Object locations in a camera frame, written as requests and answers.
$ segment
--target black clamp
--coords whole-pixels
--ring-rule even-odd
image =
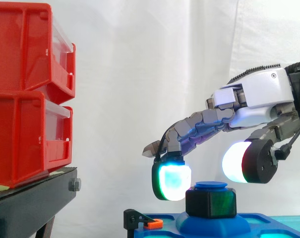
[[[134,238],[134,230],[139,228],[140,222],[148,224],[155,221],[134,209],[127,209],[123,212],[123,228],[128,231],[127,238]]]

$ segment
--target metal bolt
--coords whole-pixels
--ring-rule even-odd
[[[80,178],[73,178],[70,181],[69,190],[73,192],[78,192],[81,189],[81,179]]]

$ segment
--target blue lid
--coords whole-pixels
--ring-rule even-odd
[[[216,182],[216,181],[202,181],[196,182],[195,188],[197,190],[212,190],[212,191],[226,191],[226,184],[225,182]]]
[[[225,188],[228,184],[225,182],[196,182],[195,188]]]

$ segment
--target red storage bin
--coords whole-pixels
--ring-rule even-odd
[[[0,185],[16,187],[71,163],[72,109],[37,91],[0,91]]]
[[[75,96],[75,45],[45,3],[0,2],[0,90],[38,90],[56,104]]]

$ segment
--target white backdrop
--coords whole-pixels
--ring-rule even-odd
[[[155,198],[144,146],[247,68],[300,61],[300,1],[47,0],[77,46],[73,166],[82,190],[52,238],[124,238],[122,213],[175,213]],[[220,133],[186,157],[192,181],[226,181],[239,212],[300,215],[300,138],[266,185],[229,182],[221,158],[252,130]]]

